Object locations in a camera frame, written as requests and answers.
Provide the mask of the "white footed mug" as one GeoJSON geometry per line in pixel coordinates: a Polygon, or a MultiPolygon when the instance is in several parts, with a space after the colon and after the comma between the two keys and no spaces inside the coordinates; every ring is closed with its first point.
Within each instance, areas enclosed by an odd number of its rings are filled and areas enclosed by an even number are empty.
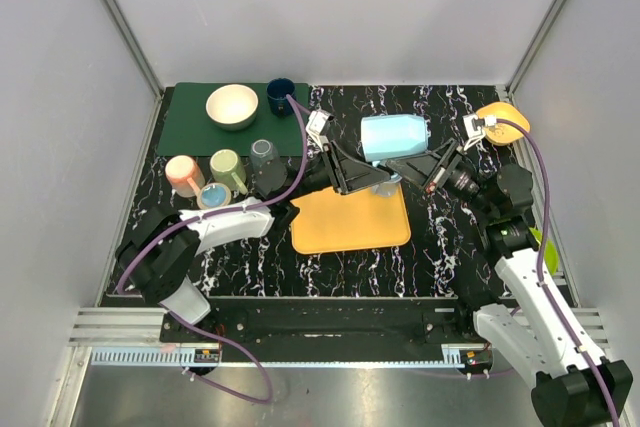
{"type": "Polygon", "coordinates": [[[379,183],[371,188],[371,191],[374,195],[389,198],[396,194],[399,189],[401,180],[400,179],[390,179],[389,181],[379,183]]]}

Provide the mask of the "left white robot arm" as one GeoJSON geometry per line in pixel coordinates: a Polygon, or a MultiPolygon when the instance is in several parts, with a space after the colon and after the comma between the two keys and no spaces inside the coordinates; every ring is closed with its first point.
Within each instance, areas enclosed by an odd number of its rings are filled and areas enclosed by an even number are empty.
{"type": "Polygon", "coordinates": [[[275,158],[254,169],[255,194],[212,209],[176,210],[157,206],[145,214],[116,249],[124,269],[116,290],[132,284],[148,305],[159,305],[181,321],[181,331],[196,343],[215,333],[209,301],[189,279],[193,259],[235,241],[260,238],[286,227],[298,215],[294,199],[332,188],[338,194],[359,192],[392,178],[380,161],[347,154],[334,142],[315,158],[302,158],[296,170],[275,158]]]}

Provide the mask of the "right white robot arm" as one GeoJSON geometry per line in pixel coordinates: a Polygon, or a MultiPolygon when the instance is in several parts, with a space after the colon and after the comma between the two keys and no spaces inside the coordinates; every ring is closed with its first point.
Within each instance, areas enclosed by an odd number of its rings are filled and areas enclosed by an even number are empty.
{"type": "Polygon", "coordinates": [[[592,340],[549,273],[544,246],[525,219],[533,204],[531,172],[507,164],[481,178],[454,141],[383,165],[428,193],[443,189],[468,204],[487,263],[529,323],[520,325],[491,295],[459,286],[457,337],[470,344],[483,338],[498,349],[528,385],[543,425],[619,425],[633,375],[592,340]]]}

